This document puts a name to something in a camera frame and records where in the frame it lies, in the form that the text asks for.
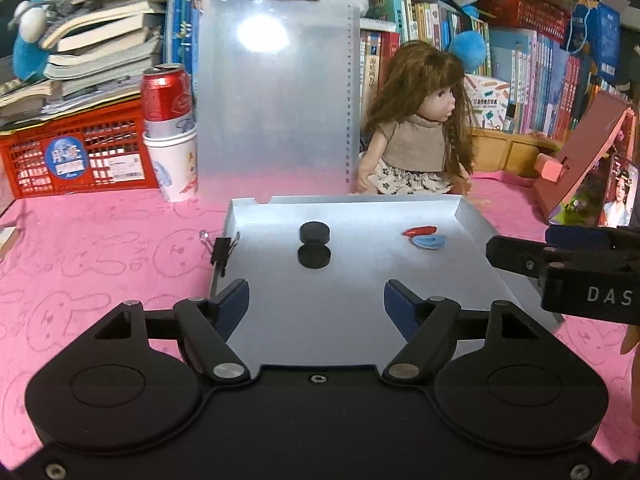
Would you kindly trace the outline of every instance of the pink table surface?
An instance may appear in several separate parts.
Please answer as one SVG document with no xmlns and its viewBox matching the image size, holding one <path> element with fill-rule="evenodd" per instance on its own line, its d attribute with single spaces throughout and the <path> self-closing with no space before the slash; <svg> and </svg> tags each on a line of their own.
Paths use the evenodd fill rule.
<svg viewBox="0 0 640 480">
<path fill-rule="evenodd" d="M 545 225 L 530 183 L 504 174 L 474 179 L 472 203 L 507 236 L 542 240 Z M 170 308 L 208 296 L 210 267 L 198 232 L 220 232 L 226 207 L 168 204 L 156 190 L 23 200 L 2 216 L 21 238 L 0 264 L 0 462 L 15 467 L 39 440 L 24 409 L 30 377 L 123 300 Z M 569 318 L 558 338 L 609 387 L 609 411 L 594 442 L 610 460 L 634 460 L 640 430 L 630 421 L 630 356 L 624 327 Z M 178 356 L 175 344 L 152 346 Z"/>
</svg>

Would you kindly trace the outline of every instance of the white paper cup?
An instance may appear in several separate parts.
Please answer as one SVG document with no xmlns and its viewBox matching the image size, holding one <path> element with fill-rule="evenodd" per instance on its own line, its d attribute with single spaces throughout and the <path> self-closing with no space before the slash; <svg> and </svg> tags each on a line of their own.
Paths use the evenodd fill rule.
<svg viewBox="0 0 640 480">
<path fill-rule="evenodd" d="M 196 128 L 173 137 L 143 136 L 162 195 L 168 202 L 183 202 L 198 190 Z"/>
</svg>

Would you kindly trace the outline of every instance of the black hockey puck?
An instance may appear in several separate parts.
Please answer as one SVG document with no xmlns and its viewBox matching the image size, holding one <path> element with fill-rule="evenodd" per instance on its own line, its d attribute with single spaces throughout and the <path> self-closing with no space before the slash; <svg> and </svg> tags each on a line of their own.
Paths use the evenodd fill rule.
<svg viewBox="0 0 640 480">
<path fill-rule="evenodd" d="M 307 269 L 322 269 L 330 259 L 331 251 L 323 244 L 303 244 L 298 249 L 298 261 Z"/>
<path fill-rule="evenodd" d="M 329 242 L 329 226 L 322 222 L 307 222 L 300 226 L 300 241 L 303 244 L 322 244 Z"/>
</svg>

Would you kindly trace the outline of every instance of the transparent clipboard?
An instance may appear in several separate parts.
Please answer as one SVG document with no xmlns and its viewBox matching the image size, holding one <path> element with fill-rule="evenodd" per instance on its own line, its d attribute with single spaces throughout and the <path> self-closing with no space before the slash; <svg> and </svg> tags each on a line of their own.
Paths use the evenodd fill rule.
<svg viewBox="0 0 640 480">
<path fill-rule="evenodd" d="M 198 182 L 205 200 L 353 190 L 359 11 L 346 0 L 203 0 Z"/>
</svg>

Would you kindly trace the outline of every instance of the aluminum tray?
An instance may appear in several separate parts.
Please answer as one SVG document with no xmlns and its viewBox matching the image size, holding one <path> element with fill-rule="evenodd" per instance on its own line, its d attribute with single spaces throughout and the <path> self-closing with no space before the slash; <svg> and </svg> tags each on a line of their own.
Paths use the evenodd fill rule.
<svg viewBox="0 0 640 480">
<path fill-rule="evenodd" d="M 298 263 L 299 228 L 309 221 L 331 231 L 331 261 L 323 269 Z M 401 235 L 421 225 L 437 226 L 446 246 L 420 249 Z M 382 371 L 405 344 L 383 303 L 391 279 L 422 298 L 446 296 L 466 309 L 510 300 L 546 329 L 559 326 L 540 308 L 533 280 L 491 267 L 484 247 L 498 233 L 459 196 L 238 199 L 231 202 L 224 236 L 238 231 L 226 275 L 214 274 L 211 292 L 236 278 L 248 282 L 249 309 L 228 344 L 252 375 L 261 364 L 374 364 Z M 460 342 L 455 356 L 482 343 Z"/>
</svg>

